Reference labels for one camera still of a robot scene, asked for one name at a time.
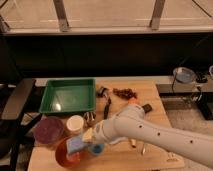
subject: dark background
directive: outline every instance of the dark background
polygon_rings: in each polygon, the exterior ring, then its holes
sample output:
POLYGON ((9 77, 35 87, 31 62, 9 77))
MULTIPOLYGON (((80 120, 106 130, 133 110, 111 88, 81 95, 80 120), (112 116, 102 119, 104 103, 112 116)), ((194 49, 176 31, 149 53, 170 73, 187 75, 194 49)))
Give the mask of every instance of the dark background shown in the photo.
POLYGON ((0 79, 172 75, 181 63, 207 72, 212 34, 1 36, 0 79))

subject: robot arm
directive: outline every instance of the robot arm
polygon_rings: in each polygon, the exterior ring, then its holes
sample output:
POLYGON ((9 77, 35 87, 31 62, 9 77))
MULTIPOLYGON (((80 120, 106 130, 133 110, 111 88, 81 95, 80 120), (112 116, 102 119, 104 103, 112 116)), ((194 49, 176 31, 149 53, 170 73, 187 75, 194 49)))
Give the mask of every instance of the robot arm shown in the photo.
POLYGON ((158 126, 145 121, 140 105, 130 104, 93 129, 95 143, 115 143, 123 137, 146 141, 213 168, 213 137, 158 126))

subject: orange bowl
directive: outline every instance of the orange bowl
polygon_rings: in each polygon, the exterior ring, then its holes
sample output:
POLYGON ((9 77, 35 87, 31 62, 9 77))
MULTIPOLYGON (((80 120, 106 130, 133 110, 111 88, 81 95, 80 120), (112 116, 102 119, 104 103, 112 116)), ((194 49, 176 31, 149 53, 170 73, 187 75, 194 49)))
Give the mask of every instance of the orange bowl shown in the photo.
POLYGON ((76 167, 82 158, 82 152, 77 152, 73 155, 67 155, 66 141, 71 137, 64 138, 56 148, 55 159, 57 163, 65 168, 76 167))

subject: white cup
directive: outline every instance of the white cup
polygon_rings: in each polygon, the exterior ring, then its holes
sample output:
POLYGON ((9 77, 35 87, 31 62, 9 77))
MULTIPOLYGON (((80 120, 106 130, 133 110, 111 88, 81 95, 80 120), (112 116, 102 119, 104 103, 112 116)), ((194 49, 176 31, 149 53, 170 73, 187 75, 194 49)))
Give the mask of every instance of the white cup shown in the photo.
POLYGON ((80 134, 83 132, 84 119, 79 115, 73 115, 67 120, 67 129, 73 134, 80 134))

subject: green plastic tray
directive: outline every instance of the green plastic tray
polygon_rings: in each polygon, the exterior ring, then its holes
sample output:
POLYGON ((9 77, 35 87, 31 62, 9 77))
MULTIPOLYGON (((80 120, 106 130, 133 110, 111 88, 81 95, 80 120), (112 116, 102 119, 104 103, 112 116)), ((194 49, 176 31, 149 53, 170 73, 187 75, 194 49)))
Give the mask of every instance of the green plastic tray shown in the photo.
POLYGON ((43 114, 73 114, 92 111, 96 106, 95 80, 49 80, 39 112, 43 114))

